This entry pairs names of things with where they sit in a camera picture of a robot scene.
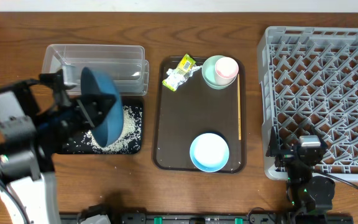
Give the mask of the dark blue plate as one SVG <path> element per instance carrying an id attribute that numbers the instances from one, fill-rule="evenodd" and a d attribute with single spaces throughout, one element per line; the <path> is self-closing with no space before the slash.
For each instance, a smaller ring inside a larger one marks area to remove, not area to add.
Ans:
<path id="1" fill-rule="evenodd" d="M 124 125 L 124 110 L 119 91 L 108 73 L 84 67 L 81 71 L 80 89 L 82 95 L 114 95 L 115 104 L 104 121 L 91 132 L 101 147 L 106 147 L 119 139 Z"/>

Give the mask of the light blue bowl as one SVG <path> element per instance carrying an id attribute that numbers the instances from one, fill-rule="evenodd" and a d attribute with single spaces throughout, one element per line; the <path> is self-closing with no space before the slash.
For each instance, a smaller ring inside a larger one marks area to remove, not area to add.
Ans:
<path id="1" fill-rule="evenodd" d="M 217 172 L 229 160 L 229 146 L 223 137 L 214 133 L 197 136 L 190 145 L 190 159 L 203 172 Z"/>

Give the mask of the pink cup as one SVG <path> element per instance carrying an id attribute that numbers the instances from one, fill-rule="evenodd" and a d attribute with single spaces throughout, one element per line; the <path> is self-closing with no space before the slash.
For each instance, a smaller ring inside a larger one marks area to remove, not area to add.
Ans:
<path id="1" fill-rule="evenodd" d="M 215 80 L 217 85 L 224 86 L 230 84 L 235 79 L 239 71 L 238 63 L 230 57 L 222 57 L 215 63 Z"/>

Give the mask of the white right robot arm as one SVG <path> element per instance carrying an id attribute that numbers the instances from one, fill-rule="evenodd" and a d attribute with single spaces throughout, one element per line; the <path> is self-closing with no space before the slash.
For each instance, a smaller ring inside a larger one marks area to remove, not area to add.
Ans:
<path id="1" fill-rule="evenodd" d="M 266 156 L 275 166 L 287 170 L 287 198 L 292 210 L 281 217 L 282 223 L 327 223 L 326 212 L 333 208 L 335 183 L 328 177 L 314 176 L 313 166 L 320 163 L 328 145 L 311 127 L 311 134 L 300 136 L 289 149 L 281 149 L 275 129 L 271 129 Z"/>

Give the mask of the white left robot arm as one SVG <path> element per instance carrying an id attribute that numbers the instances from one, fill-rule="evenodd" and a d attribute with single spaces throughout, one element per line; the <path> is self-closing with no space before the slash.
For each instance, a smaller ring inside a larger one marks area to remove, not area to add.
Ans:
<path id="1" fill-rule="evenodd" d="M 54 153 L 97 129 L 120 104 L 109 75 L 85 67 L 81 94 L 67 93 L 63 69 L 0 87 L 0 197 L 13 223 L 60 223 Z"/>

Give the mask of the grey dishwasher rack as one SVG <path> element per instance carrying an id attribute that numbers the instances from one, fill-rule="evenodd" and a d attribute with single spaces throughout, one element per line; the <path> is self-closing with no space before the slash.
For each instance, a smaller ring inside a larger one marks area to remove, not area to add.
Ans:
<path id="1" fill-rule="evenodd" d="M 264 121 L 289 149 L 315 128 L 328 148 L 317 169 L 358 182 L 358 28 L 268 27 L 257 47 Z"/>

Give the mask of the clear plastic bin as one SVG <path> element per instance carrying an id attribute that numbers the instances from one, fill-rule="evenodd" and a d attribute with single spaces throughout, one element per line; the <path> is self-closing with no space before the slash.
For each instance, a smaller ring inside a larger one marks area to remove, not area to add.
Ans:
<path id="1" fill-rule="evenodd" d="M 144 96 L 149 85 L 149 62 L 140 45 L 52 44 L 45 51 L 42 73 L 64 71 L 64 82 L 81 93 L 83 68 L 107 73 L 122 96 Z"/>

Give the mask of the wooden chopstick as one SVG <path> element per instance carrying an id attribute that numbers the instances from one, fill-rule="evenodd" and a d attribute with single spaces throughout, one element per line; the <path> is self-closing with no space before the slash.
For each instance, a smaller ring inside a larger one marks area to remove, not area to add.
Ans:
<path id="1" fill-rule="evenodd" d="M 237 127 L 238 127 L 238 140 L 242 140 L 242 125 L 241 125 L 241 82 L 240 75 L 237 74 Z"/>

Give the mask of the brown serving tray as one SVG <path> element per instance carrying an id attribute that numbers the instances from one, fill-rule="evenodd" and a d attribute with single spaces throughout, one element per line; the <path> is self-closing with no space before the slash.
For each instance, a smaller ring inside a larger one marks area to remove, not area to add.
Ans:
<path id="1" fill-rule="evenodd" d="M 158 85 L 152 160 L 163 170 L 196 172 L 190 159 L 192 141 L 203 133 L 218 134 L 229 146 L 229 160 L 222 174 L 236 174 L 247 163 L 246 71 L 239 66 L 241 82 L 242 140 L 238 140 L 237 80 L 222 90 L 209 87 L 201 71 L 171 91 Z"/>

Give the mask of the mint green bowl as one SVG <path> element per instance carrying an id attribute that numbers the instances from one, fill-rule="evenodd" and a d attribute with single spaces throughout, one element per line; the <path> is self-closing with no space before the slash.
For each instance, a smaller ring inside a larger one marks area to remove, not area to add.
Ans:
<path id="1" fill-rule="evenodd" d="M 212 56 L 204 62 L 203 67 L 202 67 L 202 76 L 203 76 L 206 84 L 215 90 L 222 90 L 224 88 L 227 88 L 237 77 L 236 76 L 235 79 L 233 79 L 233 81 L 230 82 L 230 84 L 228 84 L 228 85 L 224 85 L 224 86 L 217 85 L 216 80 L 215 80 L 215 75 L 216 75 L 215 63 L 218 61 L 218 59 L 220 59 L 222 57 L 226 57 L 226 56 L 223 56 L 223 55 Z"/>

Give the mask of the yellow crumpled wrapper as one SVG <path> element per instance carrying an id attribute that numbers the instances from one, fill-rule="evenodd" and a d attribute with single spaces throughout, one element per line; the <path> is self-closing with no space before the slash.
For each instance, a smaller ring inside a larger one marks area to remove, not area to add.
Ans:
<path id="1" fill-rule="evenodd" d="M 184 84 L 201 68 L 202 65 L 196 65 L 196 61 L 186 54 L 175 69 L 168 69 L 168 77 L 162 81 L 162 85 L 171 91 L 176 91 L 180 85 Z"/>

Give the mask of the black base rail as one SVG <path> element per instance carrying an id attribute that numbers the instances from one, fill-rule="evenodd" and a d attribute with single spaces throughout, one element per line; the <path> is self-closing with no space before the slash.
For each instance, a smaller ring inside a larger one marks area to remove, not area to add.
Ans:
<path id="1" fill-rule="evenodd" d="M 81 223 L 79 214 L 61 214 L 62 223 Z M 278 220 L 273 214 L 251 213 L 250 215 L 151 215 L 144 213 L 123 213 L 120 215 L 108 217 L 111 223 L 119 224 L 235 224 L 235 223 L 251 223 L 251 224 L 268 224 L 268 223 L 290 223 L 286 220 Z M 335 223 L 350 224 L 354 223 L 352 217 L 330 215 L 326 219 L 312 218 L 312 221 L 306 221 L 306 217 L 301 219 L 301 215 L 297 216 L 296 223 Z"/>

